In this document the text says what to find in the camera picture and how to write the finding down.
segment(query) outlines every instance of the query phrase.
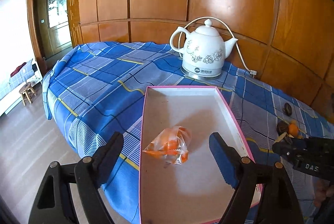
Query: small wooden stool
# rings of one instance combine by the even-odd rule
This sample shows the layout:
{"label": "small wooden stool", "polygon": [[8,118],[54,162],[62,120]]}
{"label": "small wooden stool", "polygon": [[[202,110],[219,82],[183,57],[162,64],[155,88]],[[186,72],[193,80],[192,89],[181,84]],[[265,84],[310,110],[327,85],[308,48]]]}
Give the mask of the small wooden stool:
{"label": "small wooden stool", "polygon": [[34,95],[36,96],[36,92],[34,91],[34,89],[31,86],[31,82],[26,83],[24,86],[22,86],[22,88],[20,89],[19,93],[21,94],[21,98],[22,98],[22,102],[23,105],[25,106],[25,102],[24,102],[24,94],[26,95],[28,101],[31,104],[31,99],[29,97],[29,92],[34,93]]}

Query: pink box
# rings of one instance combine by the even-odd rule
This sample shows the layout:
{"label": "pink box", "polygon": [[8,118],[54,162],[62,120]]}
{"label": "pink box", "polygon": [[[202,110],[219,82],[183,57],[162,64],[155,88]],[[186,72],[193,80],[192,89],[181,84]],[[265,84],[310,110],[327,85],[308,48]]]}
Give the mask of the pink box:
{"label": "pink box", "polygon": [[[193,139],[187,162],[169,165],[142,150],[165,128],[183,126]],[[213,86],[152,86],[145,94],[139,169],[142,224],[200,224],[220,220],[234,189],[211,154],[208,139],[219,132],[239,155],[253,156],[228,104]],[[252,206],[260,201],[257,186]]]}

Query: kettle lid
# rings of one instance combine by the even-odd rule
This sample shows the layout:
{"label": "kettle lid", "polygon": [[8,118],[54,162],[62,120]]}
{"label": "kettle lid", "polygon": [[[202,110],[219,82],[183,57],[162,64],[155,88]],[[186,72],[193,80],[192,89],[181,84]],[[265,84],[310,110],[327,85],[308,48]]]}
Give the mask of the kettle lid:
{"label": "kettle lid", "polygon": [[204,34],[204,35],[210,35],[212,37],[219,36],[218,31],[212,27],[212,21],[210,19],[207,19],[204,22],[205,25],[202,25],[200,27],[197,27],[195,30],[196,33]]}

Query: kettle base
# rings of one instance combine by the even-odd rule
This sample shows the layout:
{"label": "kettle base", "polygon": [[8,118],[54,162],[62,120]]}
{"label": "kettle base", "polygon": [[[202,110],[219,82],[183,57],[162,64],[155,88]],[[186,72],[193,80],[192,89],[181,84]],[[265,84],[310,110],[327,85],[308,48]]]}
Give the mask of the kettle base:
{"label": "kettle base", "polygon": [[199,81],[214,81],[219,79],[219,77],[221,76],[221,74],[219,74],[218,76],[215,77],[204,77],[204,76],[199,76],[197,74],[194,74],[192,72],[187,71],[186,69],[183,68],[183,66],[181,67],[181,71],[183,72],[184,75],[192,78],[192,79],[196,79]]}

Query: blue plaid bedsheet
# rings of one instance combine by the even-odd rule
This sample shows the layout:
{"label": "blue plaid bedsheet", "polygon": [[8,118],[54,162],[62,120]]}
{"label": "blue plaid bedsheet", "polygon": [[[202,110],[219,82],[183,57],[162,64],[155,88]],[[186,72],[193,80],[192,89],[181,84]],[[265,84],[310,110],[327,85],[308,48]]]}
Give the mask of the blue plaid bedsheet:
{"label": "blue plaid bedsheet", "polygon": [[[144,95],[147,86],[217,86],[240,125],[256,162],[281,161],[300,201],[305,222],[312,222],[313,177],[292,169],[271,150],[276,124],[294,119],[304,137],[334,137],[334,126],[306,104],[229,62],[212,82],[185,77],[182,60],[169,45],[99,42],[77,46],[43,79],[46,117],[52,117],[80,157],[91,156],[115,131],[124,134],[124,148],[108,182],[102,186],[111,206],[131,223],[139,223],[139,154]],[[291,117],[282,110],[293,107]],[[252,223],[256,207],[246,223]]]}

